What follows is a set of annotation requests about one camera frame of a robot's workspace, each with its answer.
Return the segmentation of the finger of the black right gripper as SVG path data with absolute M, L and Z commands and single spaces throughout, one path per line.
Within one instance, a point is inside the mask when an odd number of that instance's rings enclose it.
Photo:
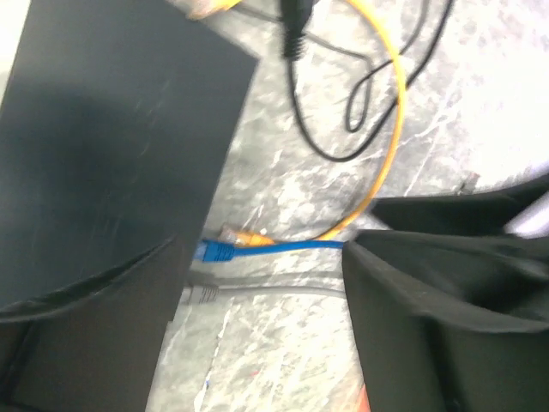
M 495 236 L 548 191 L 540 175 L 517 185 L 468 195 L 386 197 L 371 214 L 396 231 L 458 236 Z

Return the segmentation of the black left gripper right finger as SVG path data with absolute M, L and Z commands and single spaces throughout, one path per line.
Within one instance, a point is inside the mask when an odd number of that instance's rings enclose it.
M 547 238 L 366 230 L 341 266 L 371 410 L 547 410 Z

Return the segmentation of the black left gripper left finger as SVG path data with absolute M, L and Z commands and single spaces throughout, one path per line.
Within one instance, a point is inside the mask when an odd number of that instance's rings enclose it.
M 175 239 L 53 318 L 1 326 L 3 411 L 143 411 L 191 260 Z

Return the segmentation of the black network switch box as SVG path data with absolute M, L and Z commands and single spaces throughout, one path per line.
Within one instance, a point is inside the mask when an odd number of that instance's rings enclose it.
M 165 1 L 33 1 L 1 105 L 1 319 L 192 251 L 258 60 Z

